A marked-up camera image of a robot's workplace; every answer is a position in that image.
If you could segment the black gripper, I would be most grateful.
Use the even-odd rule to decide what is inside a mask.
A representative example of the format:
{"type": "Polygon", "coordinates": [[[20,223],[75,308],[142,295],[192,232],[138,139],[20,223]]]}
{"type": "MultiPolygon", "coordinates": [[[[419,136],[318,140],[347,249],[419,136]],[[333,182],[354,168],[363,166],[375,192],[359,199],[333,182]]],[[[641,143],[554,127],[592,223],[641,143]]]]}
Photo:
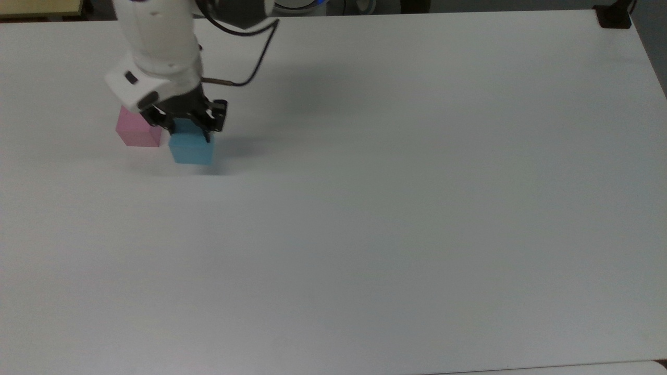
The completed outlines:
{"type": "Polygon", "coordinates": [[[140,115],[152,127],[160,127],[174,134],[176,119],[188,119],[198,126],[207,143],[212,133],[222,132],[226,123],[228,102],[224,99],[208,101],[202,86],[141,109],[140,115]]]}

